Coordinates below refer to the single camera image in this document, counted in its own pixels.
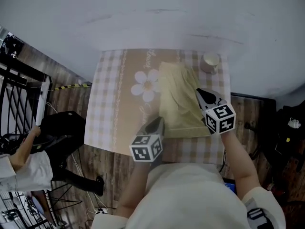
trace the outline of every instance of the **white wall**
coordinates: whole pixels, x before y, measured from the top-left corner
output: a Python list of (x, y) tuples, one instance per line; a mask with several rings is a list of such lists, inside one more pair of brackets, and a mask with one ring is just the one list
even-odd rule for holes
[(228, 54), (233, 92), (305, 82), (305, 0), (0, 0), (0, 24), (88, 80), (99, 51), (168, 48)]

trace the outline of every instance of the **white flower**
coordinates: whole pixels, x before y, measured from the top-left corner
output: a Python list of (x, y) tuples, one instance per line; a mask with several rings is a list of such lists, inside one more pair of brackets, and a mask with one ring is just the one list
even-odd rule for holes
[(143, 71), (138, 71), (134, 75), (138, 84), (131, 88), (132, 94), (135, 96), (143, 94), (142, 97), (146, 103), (152, 101), (154, 98), (154, 92), (159, 92), (158, 74), (159, 72), (155, 69), (150, 70), (147, 76)]

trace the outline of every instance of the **table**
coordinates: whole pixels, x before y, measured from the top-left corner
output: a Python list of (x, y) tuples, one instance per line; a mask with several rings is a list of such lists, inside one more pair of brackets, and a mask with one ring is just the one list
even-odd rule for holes
[[(204, 52), (165, 49), (102, 52), (89, 99), (85, 144), (130, 155), (129, 144), (132, 137), (151, 115), (158, 114), (160, 105), (158, 92), (133, 95), (131, 88), (139, 82), (149, 80), (157, 83), (153, 72), (159, 69), (162, 61), (184, 62), (193, 67), (202, 88), (218, 91), (230, 102), (227, 58), (220, 55), (221, 63), (217, 74), (211, 75), (199, 68), (203, 54)], [(166, 139), (163, 145), (166, 147), (163, 160), (167, 162), (223, 162), (224, 146), (218, 135)]]

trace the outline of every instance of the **hand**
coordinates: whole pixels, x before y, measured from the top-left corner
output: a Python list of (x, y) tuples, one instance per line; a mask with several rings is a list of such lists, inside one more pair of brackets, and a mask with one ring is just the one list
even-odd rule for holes
[(34, 135), (34, 136), (39, 136), (41, 133), (41, 130), (40, 130), (40, 127), (39, 126), (34, 126), (31, 131), (30, 131), (30, 134), (31, 135)]

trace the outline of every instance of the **human arm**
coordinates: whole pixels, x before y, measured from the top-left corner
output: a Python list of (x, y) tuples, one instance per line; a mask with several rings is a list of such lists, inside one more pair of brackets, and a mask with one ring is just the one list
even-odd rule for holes
[(150, 163), (137, 162), (128, 185), (122, 193), (116, 210), (117, 216), (129, 218), (145, 195)]
[(233, 173), (240, 199), (255, 187), (260, 187), (255, 166), (233, 131), (221, 134), (227, 160)]
[(40, 132), (38, 126), (33, 127), (17, 151), (13, 155), (9, 156), (10, 164), (14, 171), (18, 171), (24, 166), (30, 155), (34, 139), (40, 135)]

